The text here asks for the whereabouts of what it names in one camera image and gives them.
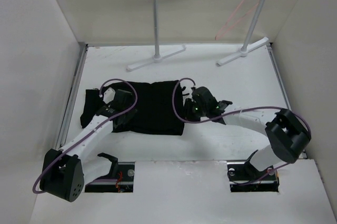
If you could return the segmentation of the black trousers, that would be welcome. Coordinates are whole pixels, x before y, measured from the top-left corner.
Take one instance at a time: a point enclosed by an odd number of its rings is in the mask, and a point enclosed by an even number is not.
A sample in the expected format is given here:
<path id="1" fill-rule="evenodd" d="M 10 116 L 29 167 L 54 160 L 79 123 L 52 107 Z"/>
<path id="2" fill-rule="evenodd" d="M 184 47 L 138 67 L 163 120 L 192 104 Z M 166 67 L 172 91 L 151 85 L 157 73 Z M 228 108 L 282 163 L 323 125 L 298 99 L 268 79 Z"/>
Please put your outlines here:
<path id="1" fill-rule="evenodd" d="M 136 132 L 154 135 L 182 135 L 184 122 L 180 121 L 172 107 L 172 94 L 178 80 L 142 83 L 130 82 L 135 88 L 138 101 L 135 106 L 137 112 L 128 124 L 114 129 L 113 132 Z M 126 90 L 132 92 L 131 88 L 123 83 L 113 83 L 103 87 L 102 94 L 111 87 L 114 90 Z M 182 118 L 184 114 L 183 94 L 180 84 L 175 91 L 175 109 Z M 88 126 L 95 113 L 104 106 L 103 98 L 99 97 L 99 89 L 87 89 L 85 92 L 85 104 L 80 117 L 82 128 Z"/>

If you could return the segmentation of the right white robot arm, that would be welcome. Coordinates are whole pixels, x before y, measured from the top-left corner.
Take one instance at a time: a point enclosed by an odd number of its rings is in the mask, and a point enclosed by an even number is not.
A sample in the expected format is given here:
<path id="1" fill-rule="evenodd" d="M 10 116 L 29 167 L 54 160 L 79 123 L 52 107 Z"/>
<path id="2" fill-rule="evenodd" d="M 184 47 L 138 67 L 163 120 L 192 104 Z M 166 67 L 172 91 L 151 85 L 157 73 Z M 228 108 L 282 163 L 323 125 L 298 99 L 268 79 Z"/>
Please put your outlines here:
<path id="1" fill-rule="evenodd" d="M 200 122 L 202 117 L 267 137 L 269 145 L 254 151 L 244 163 L 244 173 L 252 180 L 280 162 L 295 163 L 311 141 L 309 126 L 289 109 L 275 106 L 244 109 L 231 101 L 218 101 L 206 87 L 193 88 L 192 96 L 184 103 L 184 119 Z"/>

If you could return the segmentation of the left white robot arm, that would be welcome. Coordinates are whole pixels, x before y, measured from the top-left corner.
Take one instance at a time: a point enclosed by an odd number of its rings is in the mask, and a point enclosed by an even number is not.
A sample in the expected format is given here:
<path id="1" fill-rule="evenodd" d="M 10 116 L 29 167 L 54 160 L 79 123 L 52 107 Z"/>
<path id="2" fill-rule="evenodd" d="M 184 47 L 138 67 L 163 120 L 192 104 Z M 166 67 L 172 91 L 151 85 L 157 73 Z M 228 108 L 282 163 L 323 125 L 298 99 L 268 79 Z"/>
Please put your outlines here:
<path id="1" fill-rule="evenodd" d="M 136 113 L 136 103 L 135 89 L 116 90 L 112 100 L 95 113 L 78 136 L 58 150 L 47 151 L 33 192 L 49 193 L 73 202 L 87 185 L 101 177 L 106 181 L 119 180 L 122 172 L 118 169 L 117 157 L 99 153 L 91 159 L 90 155 L 108 134 L 131 120 Z"/>

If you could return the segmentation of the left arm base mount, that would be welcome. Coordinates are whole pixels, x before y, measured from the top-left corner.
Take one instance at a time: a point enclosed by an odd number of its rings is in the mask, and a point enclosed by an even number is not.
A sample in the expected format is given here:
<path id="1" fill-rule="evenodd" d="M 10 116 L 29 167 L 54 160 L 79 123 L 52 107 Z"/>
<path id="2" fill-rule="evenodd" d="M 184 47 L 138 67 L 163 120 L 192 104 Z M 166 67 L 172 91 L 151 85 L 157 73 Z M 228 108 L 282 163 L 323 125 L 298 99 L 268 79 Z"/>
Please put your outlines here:
<path id="1" fill-rule="evenodd" d="M 86 193 L 132 193 L 135 162 L 119 162 L 118 169 L 94 180 L 85 187 Z"/>

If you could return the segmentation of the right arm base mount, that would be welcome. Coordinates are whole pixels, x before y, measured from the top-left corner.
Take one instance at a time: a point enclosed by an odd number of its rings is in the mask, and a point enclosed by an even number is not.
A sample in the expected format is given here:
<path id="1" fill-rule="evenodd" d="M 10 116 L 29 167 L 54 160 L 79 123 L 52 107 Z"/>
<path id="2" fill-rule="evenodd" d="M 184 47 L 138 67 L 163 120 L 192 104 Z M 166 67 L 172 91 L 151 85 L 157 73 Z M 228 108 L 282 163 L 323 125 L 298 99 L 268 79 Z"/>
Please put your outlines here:
<path id="1" fill-rule="evenodd" d="M 263 171 L 244 162 L 229 162 L 227 177 L 231 192 L 278 192 L 279 177 L 273 166 Z"/>

